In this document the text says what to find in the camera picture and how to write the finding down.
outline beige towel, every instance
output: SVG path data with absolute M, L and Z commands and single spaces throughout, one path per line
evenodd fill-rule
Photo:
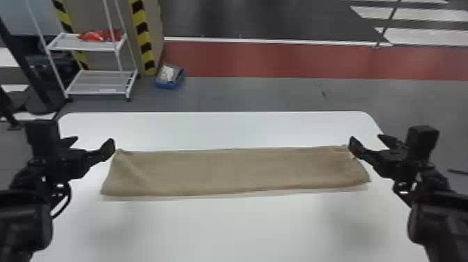
M 349 187 L 369 181 L 344 146 L 149 153 L 118 150 L 101 194 L 199 196 Z

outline wall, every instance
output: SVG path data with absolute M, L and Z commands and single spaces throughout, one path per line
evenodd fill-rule
M 59 32 L 55 10 L 50 0 L 29 0 L 44 34 Z M 26 9 L 25 0 L 0 0 L 0 16 L 8 30 L 15 35 L 37 35 L 33 20 Z

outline red object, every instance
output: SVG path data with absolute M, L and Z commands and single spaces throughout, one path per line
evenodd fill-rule
M 107 29 L 107 30 L 101 31 L 101 36 L 106 41 L 112 42 L 112 35 L 111 35 L 110 30 Z M 120 39 L 122 39 L 122 31 L 120 29 L 114 29 L 114 38 L 116 39 L 116 41 L 120 41 Z
M 104 38 L 101 36 L 100 33 L 89 31 L 88 33 L 82 33 L 78 36 L 79 39 L 84 41 L 99 41 L 104 42 Z
M 110 30 L 102 31 L 89 31 L 87 33 L 82 33 L 78 36 L 79 39 L 84 41 L 98 41 L 98 42 L 112 42 L 112 35 Z M 122 31 L 120 29 L 114 29 L 114 38 L 116 41 L 122 39 Z

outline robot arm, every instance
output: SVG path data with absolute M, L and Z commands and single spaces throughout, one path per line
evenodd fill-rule
M 424 246 L 431 262 L 468 261 L 468 197 L 451 190 L 429 162 L 438 137 L 436 129 L 415 126 L 405 143 L 379 135 L 387 150 L 369 150 L 354 137 L 348 148 L 381 177 L 394 181 L 393 192 L 411 208 L 409 239 Z
M 60 138 L 53 121 L 26 124 L 33 159 L 0 192 L 0 262 L 29 261 L 52 241 L 52 220 L 72 198 L 70 180 L 82 178 L 115 151 L 112 139 L 96 151 L 70 148 L 77 137 Z M 56 208 L 60 202 L 65 203 Z

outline red floor stripe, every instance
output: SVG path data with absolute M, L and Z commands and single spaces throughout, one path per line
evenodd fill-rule
M 468 80 L 468 49 L 166 42 L 191 77 Z

